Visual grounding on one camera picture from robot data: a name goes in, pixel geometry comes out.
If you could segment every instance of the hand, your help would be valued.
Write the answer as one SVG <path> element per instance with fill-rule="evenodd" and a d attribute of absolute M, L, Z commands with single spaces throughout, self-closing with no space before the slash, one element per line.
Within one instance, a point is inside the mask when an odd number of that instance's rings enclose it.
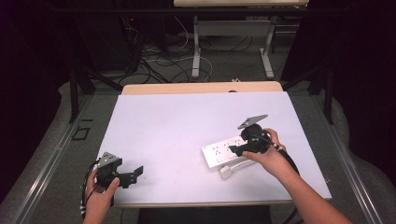
<path fill-rule="evenodd" d="M 94 170 L 87 181 L 85 195 L 87 197 L 87 208 L 84 223 L 102 223 L 110 208 L 111 198 L 119 187 L 120 180 L 114 178 L 110 186 L 105 191 L 104 188 L 95 184 L 97 169 Z"/>
<path fill-rule="evenodd" d="M 265 129 L 271 135 L 271 141 L 284 148 L 286 147 L 279 143 L 277 132 L 272 129 Z M 262 165 L 262 167 L 271 175 L 276 178 L 280 178 L 282 175 L 287 175 L 289 172 L 294 172 L 288 161 L 276 151 L 273 146 L 270 146 L 268 150 L 261 153 L 253 153 L 244 151 L 242 155 L 250 160 L 256 161 Z"/>

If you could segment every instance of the desk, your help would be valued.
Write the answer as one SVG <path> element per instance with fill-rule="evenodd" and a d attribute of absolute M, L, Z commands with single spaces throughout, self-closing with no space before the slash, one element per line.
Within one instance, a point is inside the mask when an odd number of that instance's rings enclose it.
<path fill-rule="evenodd" d="M 223 180 L 218 171 L 209 171 L 201 151 L 240 134 L 236 127 L 246 117 L 264 113 L 269 117 L 259 124 L 279 132 L 305 181 L 322 197 L 331 198 L 290 98 L 281 90 L 277 82 L 125 87 L 99 157 L 105 151 L 121 157 L 120 173 L 140 165 L 145 172 L 136 185 L 117 191 L 115 204 L 142 208 L 289 203 L 286 190 L 258 163 Z"/>
<path fill-rule="evenodd" d="M 175 0 L 176 7 L 276 7 L 276 6 L 303 6 L 308 0 Z M 264 48 L 260 49 L 265 75 L 274 79 L 274 73 L 268 59 L 268 51 L 276 26 L 276 17 L 269 21 L 198 21 L 194 17 L 194 59 L 192 63 L 193 78 L 199 76 L 201 49 L 199 48 L 200 35 L 255 35 L 265 36 Z"/>

